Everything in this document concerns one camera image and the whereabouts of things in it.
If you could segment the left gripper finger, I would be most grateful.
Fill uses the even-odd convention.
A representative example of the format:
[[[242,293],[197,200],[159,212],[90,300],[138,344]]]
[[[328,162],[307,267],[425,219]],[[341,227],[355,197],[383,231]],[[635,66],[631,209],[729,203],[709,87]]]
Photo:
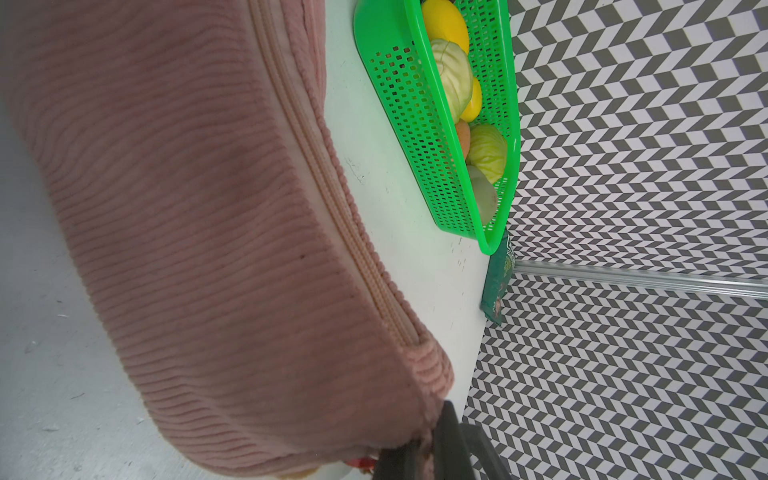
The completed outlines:
[[[373,479],[475,479],[472,455],[489,479],[510,480],[508,466],[483,429],[460,422],[453,404],[445,401],[431,443],[414,440],[383,450],[374,466]]]

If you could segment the pink corduroy bag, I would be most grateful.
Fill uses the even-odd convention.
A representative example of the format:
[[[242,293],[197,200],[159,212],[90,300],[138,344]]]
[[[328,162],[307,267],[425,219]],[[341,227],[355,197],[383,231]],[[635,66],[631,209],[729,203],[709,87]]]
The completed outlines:
[[[321,1],[8,1],[1,88],[162,436],[235,477],[432,479],[450,361],[324,119]]]

